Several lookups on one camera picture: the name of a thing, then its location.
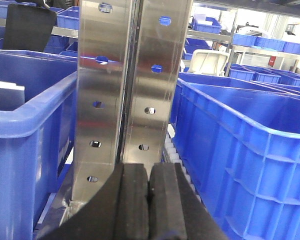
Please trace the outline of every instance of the white object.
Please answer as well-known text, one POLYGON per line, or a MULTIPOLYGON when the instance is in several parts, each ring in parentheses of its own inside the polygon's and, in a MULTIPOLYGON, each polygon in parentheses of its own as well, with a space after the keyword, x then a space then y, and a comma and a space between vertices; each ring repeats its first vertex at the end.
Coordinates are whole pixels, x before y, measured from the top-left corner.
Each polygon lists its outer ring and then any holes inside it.
POLYGON ((214 23, 213 21, 206 21, 206 20, 198 20, 197 21, 198 24, 202 24, 202 25, 209 25, 212 26, 212 24, 214 23))
POLYGON ((238 34, 243 34, 246 35, 247 33, 250 32, 258 32, 262 34, 262 37, 267 38, 267 39, 271 39, 271 34, 269 32, 267 32, 266 30, 259 28, 259 27, 253 27, 253 26, 244 26, 241 27, 238 31, 238 34))
POLYGON ((13 111, 25 103, 25 87, 0 81, 0 111, 13 111))
POLYGON ((229 53, 197 49, 193 52, 188 73, 223 76, 229 53))

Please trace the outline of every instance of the round hole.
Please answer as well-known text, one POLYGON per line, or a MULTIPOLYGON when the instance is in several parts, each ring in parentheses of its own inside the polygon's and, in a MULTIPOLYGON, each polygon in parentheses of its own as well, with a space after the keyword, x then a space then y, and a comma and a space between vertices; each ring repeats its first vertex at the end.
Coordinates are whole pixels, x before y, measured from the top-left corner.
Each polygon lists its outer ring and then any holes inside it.
POLYGON ((151 67, 151 70, 152 70, 152 72, 153 73, 156 73, 156 74, 159 74, 159 73, 161 73, 162 72, 162 66, 161 65, 153 65, 152 67, 151 67))
POLYGON ((154 108, 154 107, 146 107, 145 109, 144 109, 144 112, 146 113, 146 114, 150 114, 150 115, 152 115, 152 114, 155 114, 156 113, 156 109, 154 108))
POLYGON ((147 151, 147 150, 149 150, 149 146, 145 145, 145 144, 140 144, 139 149, 142 150, 142 151, 147 151))
POLYGON ((93 148, 100 148, 101 147, 101 142, 99 141, 91 141, 90 146, 93 148))
POLYGON ((89 183, 96 183, 96 182, 98 182, 98 178, 96 177, 96 176, 88 176, 87 178, 86 178, 86 180, 89 182, 89 183))
POLYGON ((104 109, 105 108, 105 104, 102 101, 95 101, 95 102, 93 102, 92 105, 96 109, 104 109))
POLYGON ((112 6, 109 3, 102 2, 98 7, 101 13, 110 14, 112 12, 112 6))
POLYGON ((95 61, 100 65, 106 65, 109 62, 109 59, 106 56, 97 56, 95 61))
POLYGON ((159 23, 163 26, 169 26, 171 24, 171 17, 161 16, 159 17, 159 23))

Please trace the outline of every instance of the metal upright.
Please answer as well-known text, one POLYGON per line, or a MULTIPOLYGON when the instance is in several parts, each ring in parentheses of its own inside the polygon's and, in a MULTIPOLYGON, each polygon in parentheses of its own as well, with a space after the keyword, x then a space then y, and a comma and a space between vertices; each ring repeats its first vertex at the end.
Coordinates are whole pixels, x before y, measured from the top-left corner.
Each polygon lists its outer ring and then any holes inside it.
POLYGON ((192 0, 82 0, 72 202, 119 162, 159 162, 192 0))

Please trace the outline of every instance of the red object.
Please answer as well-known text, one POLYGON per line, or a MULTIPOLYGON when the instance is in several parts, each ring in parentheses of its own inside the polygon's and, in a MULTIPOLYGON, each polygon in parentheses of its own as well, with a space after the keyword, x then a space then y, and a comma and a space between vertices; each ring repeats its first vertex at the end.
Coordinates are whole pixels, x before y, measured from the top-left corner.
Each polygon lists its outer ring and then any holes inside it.
POLYGON ((275 65, 275 61, 276 61, 276 57, 275 56, 271 56, 270 60, 268 62, 268 65, 273 67, 275 65))

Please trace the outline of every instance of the reflective metal surface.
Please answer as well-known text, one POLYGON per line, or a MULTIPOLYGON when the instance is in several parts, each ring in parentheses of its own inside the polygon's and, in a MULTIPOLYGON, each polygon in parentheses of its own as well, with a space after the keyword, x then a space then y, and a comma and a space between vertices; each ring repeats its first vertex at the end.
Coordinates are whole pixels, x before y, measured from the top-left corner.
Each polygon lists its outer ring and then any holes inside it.
POLYGON ((58 228, 68 219, 72 179, 73 165, 70 166, 58 193, 54 197, 53 202, 39 227, 38 234, 35 237, 36 240, 58 228))
POLYGON ((148 175, 162 157, 191 5, 143 1, 122 161, 144 164, 148 175))
POLYGON ((87 202, 104 184, 118 150, 133 1, 106 3, 80 1, 72 189, 72 200, 79 202, 87 202))

